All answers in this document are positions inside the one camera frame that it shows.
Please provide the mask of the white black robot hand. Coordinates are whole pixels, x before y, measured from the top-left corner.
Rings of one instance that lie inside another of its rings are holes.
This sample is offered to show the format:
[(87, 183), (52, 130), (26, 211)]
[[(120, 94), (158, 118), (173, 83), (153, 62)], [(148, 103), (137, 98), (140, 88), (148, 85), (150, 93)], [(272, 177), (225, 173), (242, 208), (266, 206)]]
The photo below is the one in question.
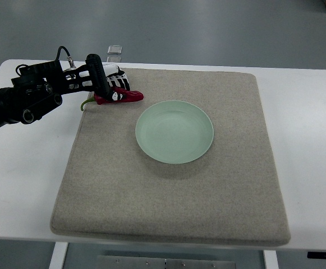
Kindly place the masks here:
[(103, 69), (110, 88), (108, 97), (103, 98), (94, 94), (91, 99), (98, 104), (128, 102), (124, 90), (130, 91), (130, 84), (125, 71), (121, 70), (115, 63), (103, 63)]

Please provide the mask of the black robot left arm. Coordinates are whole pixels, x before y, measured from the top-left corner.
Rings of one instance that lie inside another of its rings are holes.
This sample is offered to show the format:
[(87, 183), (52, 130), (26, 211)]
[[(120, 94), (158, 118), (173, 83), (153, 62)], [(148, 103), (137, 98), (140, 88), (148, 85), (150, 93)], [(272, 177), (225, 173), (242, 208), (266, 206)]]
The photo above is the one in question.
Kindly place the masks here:
[(87, 91), (111, 101), (109, 86), (100, 56), (89, 54), (85, 64), (77, 68), (72, 57), (70, 67), (63, 70), (59, 57), (55, 60), (15, 69), (12, 87), (0, 89), (0, 128), (6, 124), (31, 124), (62, 104), (65, 94)]

